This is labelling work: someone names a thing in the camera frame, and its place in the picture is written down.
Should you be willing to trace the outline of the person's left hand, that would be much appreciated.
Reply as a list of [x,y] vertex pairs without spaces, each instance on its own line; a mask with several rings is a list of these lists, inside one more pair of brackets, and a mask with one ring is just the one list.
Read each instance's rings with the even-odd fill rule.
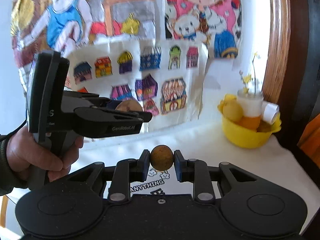
[[84,145],[84,138],[77,137],[74,144],[63,155],[57,157],[35,142],[27,127],[21,128],[7,144],[7,161],[12,171],[22,180],[29,177],[31,165],[48,171],[49,181],[57,180],[71,170],[71,165],[79,158],[79,150]]

